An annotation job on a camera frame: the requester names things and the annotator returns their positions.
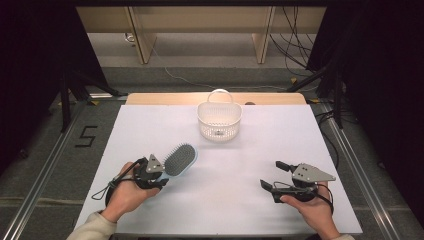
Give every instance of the basket handle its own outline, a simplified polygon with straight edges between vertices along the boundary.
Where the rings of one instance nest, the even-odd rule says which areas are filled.
[[[209,93],[209,96],[208,96],[208,102],[209,102],[209,98],[213,95],[213,94],[215,94],[215,93],[226,93],[226,94],[228,94],[228,96],[230,96],[230,98],[231,98],[231,103],[233,103],[234,102],[234,100],[233,100],[233,96],[227,91],[227,90],[225,90],[225,89],[215,89],[215,90],[213,90],[211,93]]]

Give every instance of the gray floor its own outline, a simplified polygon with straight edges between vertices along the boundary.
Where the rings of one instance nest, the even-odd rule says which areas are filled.
[[[297,74],[309,74],[293,62],[286,65],[285,58],[272,43],[265,64],[257,64],[251,38],[246,34],[162,34],[155,43],[156,53],[153,53],[147,65],[139,64],[135,48],[124,40],[123,34],[90,34],[90,38],[109,84],[123,92],[211,91],[217,87],[230,91],[276,92],[289,87],[292,77],[303,78],[290,72],[287,66]],[[296,48],[291,51],[297,59],[302,59]],[[302,90],[305,98],[315,97],[313,90],[307,90],[314,89],[316,84]],[[100,92],[96,88],[89,90]],[[52,166],[51,174],[47,176],[34,210],[23,223],[19,239],[65,239],[73,230],[122,104],[125,104],[124,100],[100,99],[98,102],[76,103],[72,106],[75,124],[63,150],[58,154],[57,162]],[[318,114],[324,111],[323,106],[313,104],[311,108]],[[344,108],[343,131],[376,195],[393,220],[399,239],[424,239],[423,228],[390,177],[377,165],[378,156],[360,124],[355,122],[349,106],[345,104]],[[51,105],[50,112],[51,115],[45,117],[27,148],[29,157],[16,159],[0,176],[1,234],[6,233],[46,159],[49,159],[55,148],[56,141],[61,137],[59,100]],[[89,142],[88,139],[80,139],[86,126],[96,126],[86,131],[86,135],[95,136],[95,139],[91,147],[78,148],[76,145]],[[337,143],[330,122],[324,123],[322,127],[337,147],[340,155],[339,176],[364,231],[355,239],[384,239],[383,231]],[[327,143],[335,159],[336,152]]]

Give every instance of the floor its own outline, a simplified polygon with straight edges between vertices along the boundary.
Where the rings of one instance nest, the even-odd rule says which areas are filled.
[[[187,91],[189,88],[210,91],[217,86],[237,87],[232,89],[234,91],[275,92],[284,91],[293,80],[310,74],[287,60],[272,42],[266,62],[257,64],[248,34],[159,34],[155,51],[145,65],[139,63],[135,47],[125,40],[124,34],[89,34],[89,37],[110,85],[126,92]],[[301,37],[304,47],[310,48],[309,38],[313,41],[314,36]],[[282,49],[287,49],[281,36],[275,35],[274,39]],[[299,48],[291,46],[289,52],[295,60],[305,63]],[[316,85],[312,83],[300,92],[306,99],[315,100]],[[101,92],[93,87],[89,91]],[[320,114],[331,109],[328,101],[331,98],[320,99],[318,104],[310,106],[315,114]],[[70,130],[62,134],[59,98],[51,105],[50,115],[45,117],[27,147],[29,157],[16,159],[0,176],[2,236],[11,229],[10,225],[18,227],[15,237],[8,239],[66,238],[73,230],[114,119],[123,104],[125,98],[73,102],[73,122]],[[424,239],[423,228],[390,176],[378,164],[378,155],[347,103],[343,110],[343,130],[335,127],[330,119],[322,124],[322,131],[328,136],[326,143],[335,161],[338,155],[341,181],[363,228],[364,233],[355,239]],[[91,147],[77,147],[90,143],[80,138],[82,132],[95,136]],[[387,214],[388,220],[379,219],[382,214]]]

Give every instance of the white table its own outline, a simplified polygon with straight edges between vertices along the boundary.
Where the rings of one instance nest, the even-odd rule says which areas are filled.
[[[91,196],[128,161],[150,154],[161,160],[178,144],[198,150],[196,163],[154,198],[126,214],[117,234],[160,237],[271,237],[313,233],[298,211],[276,204],[260,179],[292,184],[275,161],[308,163],[337,177],[329,182],[334,220],[342,233],[362,233],[308,105],[243,107],[239,134],[214,143],[198,130],[196,105],[121,107],[76,226],[104,208]]]

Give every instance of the plastic basket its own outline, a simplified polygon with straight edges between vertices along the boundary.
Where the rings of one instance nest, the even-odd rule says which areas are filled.
[[[211,102],[210,97],[215,93],[226,93],[231,102]],[[233,96],[224,90],[212,91],[206,102],[197,107],[200,133],[214,142],[225,142],[233,139],[240,129],[242,108],[234,103]]]

